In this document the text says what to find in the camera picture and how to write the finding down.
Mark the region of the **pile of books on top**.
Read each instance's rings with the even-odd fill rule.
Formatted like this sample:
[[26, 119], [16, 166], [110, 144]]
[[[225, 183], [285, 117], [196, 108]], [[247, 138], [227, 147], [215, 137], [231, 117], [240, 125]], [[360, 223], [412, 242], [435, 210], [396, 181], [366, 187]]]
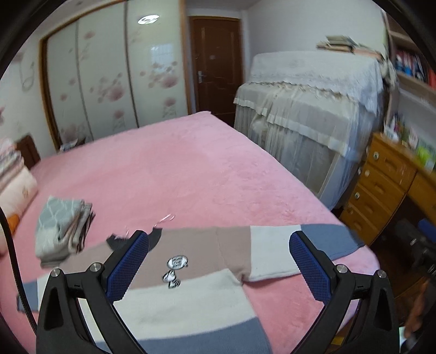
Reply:
[[328, 35], [326, 41], [320, 41], [316, 44], [317, 49], [329, 50], [334, 52], [349, 52], [368, 57], [374, 57], [377, 60], [383, 60], [385, 55], [370, 47], [356, 43], [351, 37], [344, 35]]

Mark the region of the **wooden drawer desk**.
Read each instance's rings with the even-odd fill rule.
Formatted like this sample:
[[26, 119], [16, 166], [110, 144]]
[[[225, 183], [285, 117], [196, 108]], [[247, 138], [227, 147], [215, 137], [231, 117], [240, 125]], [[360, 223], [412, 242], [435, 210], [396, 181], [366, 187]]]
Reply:
[[370, 246], [406, 197], [435, 222], [435, 173], [427, 171], [402, 144], [374, 133], [340, 220]]

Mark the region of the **floral sliding wardrobe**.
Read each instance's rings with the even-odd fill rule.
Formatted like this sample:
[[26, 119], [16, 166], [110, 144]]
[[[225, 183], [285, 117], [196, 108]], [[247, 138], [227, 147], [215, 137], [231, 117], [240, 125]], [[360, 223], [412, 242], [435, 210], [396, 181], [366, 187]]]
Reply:
[[184, 1], [67, 1], [40, 42], [56, 148], [188, 115]]

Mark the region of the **bookshelf with books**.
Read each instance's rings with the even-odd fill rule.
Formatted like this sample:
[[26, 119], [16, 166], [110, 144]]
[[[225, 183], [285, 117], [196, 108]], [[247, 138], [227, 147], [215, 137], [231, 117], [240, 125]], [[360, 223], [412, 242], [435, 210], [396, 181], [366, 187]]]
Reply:
[[383, 20], [395, 70], [384, 132], [428, 164], [435, 159], [435, 72], [406, 31], [387, 13]]

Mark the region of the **pink cartoon pillow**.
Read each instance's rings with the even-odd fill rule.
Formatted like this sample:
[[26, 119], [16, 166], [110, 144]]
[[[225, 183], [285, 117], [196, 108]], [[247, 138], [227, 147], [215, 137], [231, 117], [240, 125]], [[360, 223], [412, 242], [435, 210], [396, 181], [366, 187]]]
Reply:
[[26, 167], [1, 192], [1, 208], [12, 234], [15, 234], [24, 212], [37, 192], [37, 181]]

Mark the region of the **stack of folded quilts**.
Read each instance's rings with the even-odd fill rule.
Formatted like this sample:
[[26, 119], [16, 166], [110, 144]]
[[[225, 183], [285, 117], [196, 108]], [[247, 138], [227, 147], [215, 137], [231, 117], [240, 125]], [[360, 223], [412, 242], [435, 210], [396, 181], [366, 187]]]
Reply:
[[9, 138], [1, 138], [0, 155], [0, 191], [21, 172], [24, 167], [22, 153], [18, 150], [16, 143]]

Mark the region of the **colour-block knit sweater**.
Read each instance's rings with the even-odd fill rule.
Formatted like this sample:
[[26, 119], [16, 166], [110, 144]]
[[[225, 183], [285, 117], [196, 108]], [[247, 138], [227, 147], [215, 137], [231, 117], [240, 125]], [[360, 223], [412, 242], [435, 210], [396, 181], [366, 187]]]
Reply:
[[156, 229], [114, 307], [148, 353], [293, 350], [321, 309], [290, 255], [295, 231], [332, 260], [363, 246], [335, 224]]

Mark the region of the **cloth-covered furniture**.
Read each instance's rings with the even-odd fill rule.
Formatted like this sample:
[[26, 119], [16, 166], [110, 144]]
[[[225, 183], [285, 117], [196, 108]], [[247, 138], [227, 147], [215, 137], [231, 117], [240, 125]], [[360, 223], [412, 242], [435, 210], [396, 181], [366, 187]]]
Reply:
[[234, 98], [234, 127], [332, 209], [380, 128], [383, 97], [395, 83], [386, 59], [320, 50], [258, 54]]

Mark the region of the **brown wooden door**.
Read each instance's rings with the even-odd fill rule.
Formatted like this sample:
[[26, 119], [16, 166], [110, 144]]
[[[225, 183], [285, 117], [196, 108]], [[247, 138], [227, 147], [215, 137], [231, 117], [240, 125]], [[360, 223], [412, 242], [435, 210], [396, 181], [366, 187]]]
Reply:
[[191, 16], [189, 29], [196, 110], [234, 126], [234, 98], [243, 84], [240, 19]]

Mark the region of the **dark wooden headboard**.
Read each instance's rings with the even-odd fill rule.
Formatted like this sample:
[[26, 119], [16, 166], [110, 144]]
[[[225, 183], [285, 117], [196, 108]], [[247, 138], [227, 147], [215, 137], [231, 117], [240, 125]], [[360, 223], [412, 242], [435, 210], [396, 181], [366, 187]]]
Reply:
[[41, 157], [30, 134], [23, 136], [20, 140], [15, 141], [15, 143], [17, 151], [22, 154], [24, 164], [29, 170], [40, 162]]

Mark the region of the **pink bed blanket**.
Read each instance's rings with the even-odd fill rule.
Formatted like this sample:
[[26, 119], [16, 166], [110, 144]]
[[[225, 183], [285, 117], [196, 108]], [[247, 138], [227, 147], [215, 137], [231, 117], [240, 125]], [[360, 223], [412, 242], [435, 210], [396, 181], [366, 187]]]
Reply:
[[[31, 173], [38, 192], [14, 244], [34, 311], [50, 275], [35, 254], [35, 235], [52, 197], [88, 201], [95, 212], [85, 249], [63, 263], [65, 272], [105, 261], [110, 236], [154, 227], [342, 225], [277, 160], [209, 113], [129, 130], [44, 158]], [[379, 266], [366, 246], [333, 261], [363, 274], [374, 274]]]

